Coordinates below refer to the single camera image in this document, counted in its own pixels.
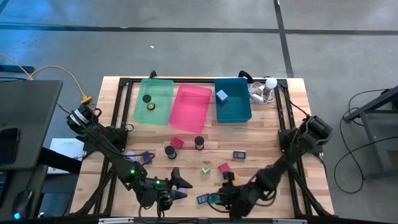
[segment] light blue cube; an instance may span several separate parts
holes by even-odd
[[[221,102],[226,101],[226,99],[228,98],[228,95],[223,90],[218,91],[216,93],[216,96]]]

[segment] green plastic bin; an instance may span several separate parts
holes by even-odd
[[[172,80],[156,80],[146,78],[141,80],[136,108],[133,118],[140,123],[164,124],[169,122],[172,107],[174,82]],[[154,110],[148,110],[142,97],[150,95],[155,104]]]
[[[219,123],[243,123],[251,119],[248,81],[245,78],[217,78],[215,93],[223,90],[227,99],[221,102],[216,97],[216,114]]]

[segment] black tape line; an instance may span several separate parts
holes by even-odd
[[[286,75],[287,75],[287,78],[294,78],[292,62],[290,61],[289,48],[287,47],[286,34],[284,32],[285,31],[284,21],[282,18],[282,13],[280,11],[280,6],[279,6],[278,0],[274,0],[274,6],[275,6],[275,13],[276,13],[276,20],[278,23],[278,28],[280,30],[280,32],[279,32],[280,44],[282,47],[282,53],[283,53],[284,61],[285,61]]]
[[[7,6],[8,2],[9,2],[9,0],[2,0],[2,3],[0,4],[0,14],[4,10],[4,8]]]
[[[286,29],[286,34],[302,35],[398,35],[398,30],[305,30]]]
[[[278,34],[278,29],[246,28],[172,28],[172,27],[92,27],[92,26],[37,26],[0,24],[3,30],[40,30],[40,31],[88,31],[88,32],[197,32],[197,33],[244,33]]]

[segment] floor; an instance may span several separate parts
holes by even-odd
[[[105,75],[149,75],[151,70],[160,76],[236,76],[245,70],[255,77],[304,78],[312,113],[335,130],[324,147],[335,213],[380,222],[398,220],[397,177],[367,181],[353,195],[340,191],[333,180],[333,168],[346,153],[338,130],[349,98],[397,85],[398,1],[0,2],[0,52],[23,65],[68,68],[92,96],[98,95]],[[3,58],[0,63],[9,64]],[[59,103],[78,107],[81,95],[63,72],[47,70],[37,78],[63,80]],[[361,95],[353,106],[377,94]],[[344,124],[343,133],[352,149],[367,143],[359,126]],[[56,110],[45,146],[52,138],[74,136],[65,115]],[[357,155],[364,173],[372,172],[369,148]],[[359,186],[360,174],[351,158],[339,166],[337,179],[346,190]],[[61,189],[60,181],[74,183],[75,177],[50,179],[49,192],[72,191]],[[51,202],[59,203],[59,208],[48,206]],[[41,211],[61,215],[67,202],[68,194],[50,195]]]

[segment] small cube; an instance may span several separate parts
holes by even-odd
[[[127,157],[129,160],[139,162],[139,156],[134,156],[134,155],[135,155],[135,153],[132,152],[132,151],[128,151],[128,152],[126,153],[126,157]]]
[[[226,99],[228,98],[228,95],[223,90],[218,91],[216,93],[216,96],[221,102],[226,101]]]
[[[235,186],[238,186],[238,185],[240,184],[239,176],[238,176],[237,174],[235,174],[235,173],[234,173],[234,180],[232,180],[232,183],[233,183]]]
[[[174,137],[171,142],[171,145],[175,146],[177,149],[181,149],[183,144],[184,144],[184,141],[177,137]]]
[[[245,151],[234,151],[233,152],[234,159],[245,159],[246,152]]]
[[[210,170],[211,170],[211,166],[205,166],[205,167],[202,169],[202,171],[203,171],[204,174],[208,174],[208,173],[210,172]]]
[[[150,163],[152,163],[152,158],[151,158],[151,156],[149,155],[149,151],[143,152],[142,155],[143,155],[144,163],[145,163],[145,164],[150,164]]]
[[[206,203],[207,200],[209,200],[209,196],[210,196],[209,193],[201,195],[201,196],[197,196],[198,205]]]
[[[229,165],[228,165],[228,163],[223,163],[223,164],[221,164],[219,167],[218,167],[218,169],[220,170],[220,172],[221,172],[221,174],[223,173],[223,172],[226,172],[226,171],[231,171],[231,168],[229,167]]]

